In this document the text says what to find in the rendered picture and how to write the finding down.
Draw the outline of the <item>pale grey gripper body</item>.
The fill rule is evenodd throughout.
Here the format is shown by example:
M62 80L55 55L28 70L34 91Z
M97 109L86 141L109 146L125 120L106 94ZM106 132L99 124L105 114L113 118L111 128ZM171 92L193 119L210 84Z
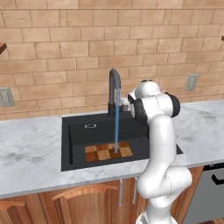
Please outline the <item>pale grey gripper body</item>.
M122 104L124 111L130 111L130 102L127 98L121 98L120 103Z

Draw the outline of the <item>black sink basin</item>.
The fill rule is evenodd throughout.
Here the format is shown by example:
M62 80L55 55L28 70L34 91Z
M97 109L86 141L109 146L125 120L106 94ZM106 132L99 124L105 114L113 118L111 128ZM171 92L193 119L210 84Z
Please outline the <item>black sink basin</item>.
M119 113L119 142L128 142L132 157L88 163L85 148L115 143L116 119L107 113L62 118L61 170L71 171L101 165L120 164L148 159L150 155L149 127L134 120L130 112Z

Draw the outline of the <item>grey dishwasher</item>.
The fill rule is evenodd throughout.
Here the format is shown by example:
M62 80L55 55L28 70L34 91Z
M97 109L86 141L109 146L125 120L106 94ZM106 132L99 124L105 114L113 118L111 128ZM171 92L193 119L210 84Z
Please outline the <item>grey dishwasher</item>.
M203 168L183 224L197 224L224 217L224 184L216 185L212 175L224 179L224 163L208 164Z

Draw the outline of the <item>blue water stream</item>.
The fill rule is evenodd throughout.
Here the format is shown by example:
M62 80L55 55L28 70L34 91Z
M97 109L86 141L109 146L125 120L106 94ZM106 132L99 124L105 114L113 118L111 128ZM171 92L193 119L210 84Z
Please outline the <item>blue water stream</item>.
M120 88L115 90L115 154L117 154L117 144L119 137L119 102Z

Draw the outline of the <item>dark grey sink faucet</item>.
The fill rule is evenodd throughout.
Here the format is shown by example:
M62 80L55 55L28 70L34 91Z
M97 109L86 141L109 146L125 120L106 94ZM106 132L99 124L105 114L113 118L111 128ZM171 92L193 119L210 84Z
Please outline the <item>dark grey sink faucet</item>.
M109 71L109 92L108 92L108 116L115 114L115 90L121 88L121 79L119 73L112 68Z

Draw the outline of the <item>grey wall outlet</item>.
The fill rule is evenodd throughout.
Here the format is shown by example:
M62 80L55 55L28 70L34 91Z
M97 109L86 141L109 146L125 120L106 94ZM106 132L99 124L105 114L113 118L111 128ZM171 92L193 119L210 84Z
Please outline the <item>grey wall outlet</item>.
M185 90L193 91L196 87L197 80L198 80L197 74L189 74L187 77L187 83L185 85Z
M14 100L9 87L0 87L0 104L3 107L14 106Z

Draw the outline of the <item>checkered wooden cutting board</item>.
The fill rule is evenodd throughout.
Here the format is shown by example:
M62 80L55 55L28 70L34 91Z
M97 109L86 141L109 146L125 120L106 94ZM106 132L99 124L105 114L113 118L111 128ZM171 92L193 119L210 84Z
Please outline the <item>checkered wooden cutting board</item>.
M133 152L128 142L119 142L117 144L117 150L115 150L115 145L113 143L105 143L87 146L85 148L85 156L86 161L90 163L115 158L132 157Z

